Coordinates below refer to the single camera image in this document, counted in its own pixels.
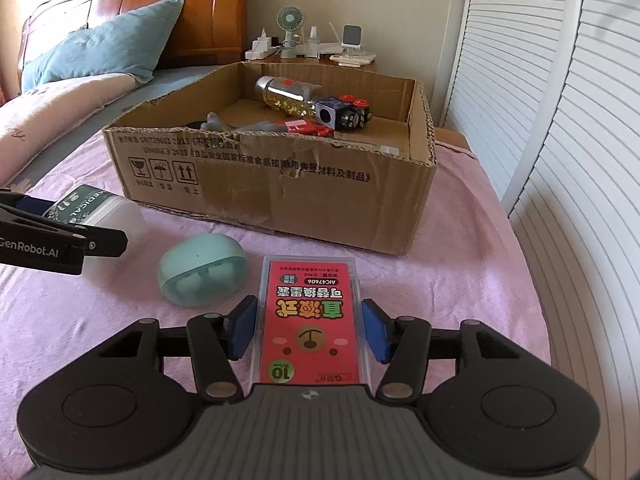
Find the white green medical bottle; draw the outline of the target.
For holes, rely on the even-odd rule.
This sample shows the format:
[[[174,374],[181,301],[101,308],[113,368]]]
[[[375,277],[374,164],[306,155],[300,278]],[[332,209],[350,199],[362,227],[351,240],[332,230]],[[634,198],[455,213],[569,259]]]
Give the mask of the white green medical bottle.
[[[121,230],[126,234],[127,248],[118,258],[85,258],[81,277],[99,287],[110,284],[126,268],[129,261],[144,247],[149,233],[141,208],[136,203],[88,184],[77,185],[44,215],[58,222]]]

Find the teal egg-shaped case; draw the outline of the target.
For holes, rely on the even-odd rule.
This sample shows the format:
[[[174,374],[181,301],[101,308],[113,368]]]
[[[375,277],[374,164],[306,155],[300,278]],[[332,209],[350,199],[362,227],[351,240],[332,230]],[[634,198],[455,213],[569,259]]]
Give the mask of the teal egg-shaped case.
[[[156,278],[171,304],[204,308],[240,290],[247,272],[247,255],[239,242],[228,235],[203,233],[169,248],[160,258]]]

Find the red label plastic card case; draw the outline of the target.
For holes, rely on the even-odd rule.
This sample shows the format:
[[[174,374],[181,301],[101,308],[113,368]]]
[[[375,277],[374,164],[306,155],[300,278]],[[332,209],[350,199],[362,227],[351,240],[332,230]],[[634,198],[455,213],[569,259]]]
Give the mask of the red label plastic card case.
[[[288,386],[370,382],[353,258],[262,260],[252,382]]]

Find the grey spiky robot toy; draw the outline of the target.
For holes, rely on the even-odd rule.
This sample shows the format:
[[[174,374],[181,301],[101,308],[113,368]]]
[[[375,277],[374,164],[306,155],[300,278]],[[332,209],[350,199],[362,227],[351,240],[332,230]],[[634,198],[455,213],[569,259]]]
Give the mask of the grey spiky robot toy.
[[[286,125],[277,124],[276,122],[254,122],[254,124],[235,127],[228,124],[228,122],[224,122],[214,112],[208,113],[204,122],[198,124],[198,128],[208,132],[288,132]]]

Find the red fire truck toy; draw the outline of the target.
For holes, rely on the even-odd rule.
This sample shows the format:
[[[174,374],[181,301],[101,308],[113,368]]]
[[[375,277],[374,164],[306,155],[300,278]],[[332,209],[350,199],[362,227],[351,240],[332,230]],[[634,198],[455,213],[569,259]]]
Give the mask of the red fire truck toy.
[[[334,130],[309,119],[298,118],[281,120],[276,126],[286,133],[298,133],[304,136],[318,136],[318,138],[332,138]]]

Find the black cube toy red buttons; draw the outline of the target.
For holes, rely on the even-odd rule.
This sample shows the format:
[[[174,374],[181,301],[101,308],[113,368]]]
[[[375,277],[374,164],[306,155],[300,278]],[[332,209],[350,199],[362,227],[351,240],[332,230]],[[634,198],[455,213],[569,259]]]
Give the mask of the black cube toy red buttons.
[[[334,131],[353,132],[363,129],[372,118],[369,102],[351,94],[314,102],[316,121]]]

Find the clear bottle gold contents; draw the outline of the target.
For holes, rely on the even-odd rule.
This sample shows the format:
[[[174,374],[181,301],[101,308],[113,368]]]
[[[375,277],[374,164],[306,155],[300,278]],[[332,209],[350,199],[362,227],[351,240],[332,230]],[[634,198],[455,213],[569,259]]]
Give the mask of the clear bottle gold contents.
[[[322,95],[320,84],[276,76],[258,78],[255,91],[258,99],[269,107],[298,118],[314,118],[314,102]]]

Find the pink bed sheet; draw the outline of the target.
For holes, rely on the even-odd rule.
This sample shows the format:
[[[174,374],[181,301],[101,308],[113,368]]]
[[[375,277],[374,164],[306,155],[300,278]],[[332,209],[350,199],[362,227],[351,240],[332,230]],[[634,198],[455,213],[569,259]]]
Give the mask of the pink bed sheet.
[[[438,166],[416,239],[391,257],[306,238],[209,224],[145,211],[145,246],[99,288],[78,276],[1,270],[1,401],[11,404],[50,373],[138,318],[181,325],[187,310],[157,287],[160,257],[179,240],[214,231],[248,257],[245,291],[257,292],[266,255],[350,257],[360,292],[391,315],[413,314],[441,328],[476,318],[541,359],[550,356],[541,306],[520,245],[480,163],[439,144]]]

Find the blue pillow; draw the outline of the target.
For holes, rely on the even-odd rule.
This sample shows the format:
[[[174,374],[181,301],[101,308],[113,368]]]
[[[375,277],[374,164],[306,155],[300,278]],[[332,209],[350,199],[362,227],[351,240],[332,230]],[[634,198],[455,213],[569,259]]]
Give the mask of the blue pillow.
[[[24,65],[24,92],[79,77],[125,74],[146,84],[183,9],[184,0],[160,0],[119,14],[99,26],[78,29]]]

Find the cardboard box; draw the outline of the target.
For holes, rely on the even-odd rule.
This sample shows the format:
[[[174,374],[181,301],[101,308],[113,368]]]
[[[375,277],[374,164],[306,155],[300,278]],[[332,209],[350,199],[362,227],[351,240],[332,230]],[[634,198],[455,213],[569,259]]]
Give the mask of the cardboard box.
[[[255,84],[276,76],[369,102],[360,131],[332,138],[186,128],[210,112],[239,127],[280,122]],[[234,63],[145,101],[103,131],[125,195],[173,214],[402,255],[436,168],[435,133],[413,79],[340,66]]]

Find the wooden headboard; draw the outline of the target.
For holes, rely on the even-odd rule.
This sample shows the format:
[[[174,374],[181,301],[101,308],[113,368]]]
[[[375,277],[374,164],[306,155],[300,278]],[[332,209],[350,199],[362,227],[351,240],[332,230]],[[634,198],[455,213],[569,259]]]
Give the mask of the wooden headboard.
[[[96,26],[160,0],[1,0],[1,88],[21,91],[29,54],[48,50],[70,30]],[[247,0],[184,0],[160,67],[217,65],[242,60]]]

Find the white power adapter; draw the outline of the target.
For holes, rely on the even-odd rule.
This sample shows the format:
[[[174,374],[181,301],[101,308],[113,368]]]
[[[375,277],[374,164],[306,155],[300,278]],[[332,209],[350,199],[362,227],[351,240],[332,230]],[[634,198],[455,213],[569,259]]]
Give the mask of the white power adapter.
[[[247,61],[260,61],[274,55],[280,48],[277,37],[269,36],[263,28],[260,35],[253,40],[252,46],[245,51]]]

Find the wooden nightstand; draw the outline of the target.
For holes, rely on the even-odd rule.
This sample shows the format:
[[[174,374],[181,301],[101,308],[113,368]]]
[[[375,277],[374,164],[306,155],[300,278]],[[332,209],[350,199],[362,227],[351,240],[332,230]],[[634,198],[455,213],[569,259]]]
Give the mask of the wooden nightstand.
[[[341,66],[338,65],[337,62],[331,61],[327,56],[322,56],[321,58],[304,58],[303,56],[296,56],[296,58],[281,58],[280,52],[275,53],[273,55],[267,56],[262,60],[257,60],[255,63],[267,63],[267,64],[310,64],[310,65],[326,65],[326,66]],[[376,73],[378,68],[376,67],[376,63],[372,62],[368,65],[363,65],[359,67],[355,66],[342,66],[347,68],[359,68],[360,70],[366,70],[367,72]]]

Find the clear spray bottle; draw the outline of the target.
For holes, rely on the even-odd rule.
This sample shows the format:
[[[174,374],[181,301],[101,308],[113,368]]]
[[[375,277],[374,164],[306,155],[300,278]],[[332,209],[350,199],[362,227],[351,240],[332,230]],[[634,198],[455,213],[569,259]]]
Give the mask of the clear spray bottle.
[[[310,26],[309,35],[306,40],[305,56],[312,60],[318,60],[320,58],[320,39],[316,25]]]

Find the green desk fan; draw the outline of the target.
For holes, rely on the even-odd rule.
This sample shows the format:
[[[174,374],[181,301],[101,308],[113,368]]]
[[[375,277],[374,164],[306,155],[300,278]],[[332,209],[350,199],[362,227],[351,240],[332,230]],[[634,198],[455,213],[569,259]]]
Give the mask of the green desk fan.
[[[277,14],[277,24],[284,32],[281,44],[280,58],[292,60],[296,58],[296,48],[299,44],[299,29],[303,27],[305,15],[298,6],[284,6]]]

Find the white louvered closet door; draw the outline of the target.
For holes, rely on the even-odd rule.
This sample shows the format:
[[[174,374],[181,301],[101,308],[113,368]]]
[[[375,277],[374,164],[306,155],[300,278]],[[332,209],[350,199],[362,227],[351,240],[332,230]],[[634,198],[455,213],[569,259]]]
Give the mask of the white louvered closet door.
[[[553,364],[596,399],[588,460],[639,470],[639,0],[465,0],[442,124],[521,244]]]

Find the white smart display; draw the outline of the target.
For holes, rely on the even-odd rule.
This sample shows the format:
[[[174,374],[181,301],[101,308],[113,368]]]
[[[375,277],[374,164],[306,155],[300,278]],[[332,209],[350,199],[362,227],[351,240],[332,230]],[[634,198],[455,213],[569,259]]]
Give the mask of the white smart display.
[[[342,32],[342,47],[348,56],[356,55],[362,46],[362,28],[359,25],[345,24]]]

